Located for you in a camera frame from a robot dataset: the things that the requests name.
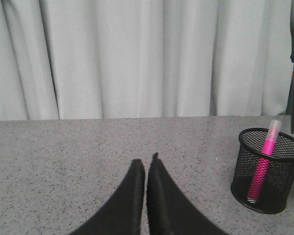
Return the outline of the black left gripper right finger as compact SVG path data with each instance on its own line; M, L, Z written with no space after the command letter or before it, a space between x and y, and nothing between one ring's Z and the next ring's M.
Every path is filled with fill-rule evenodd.
M187 199L167 172L158 153L147 181L147 216L151 235L225 235Z

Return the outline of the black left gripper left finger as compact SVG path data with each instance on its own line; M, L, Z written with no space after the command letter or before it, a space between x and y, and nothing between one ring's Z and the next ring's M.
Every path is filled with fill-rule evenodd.
M145 169L140 159L131 161L128 172L109 200L73 235L139 235L144 200Z

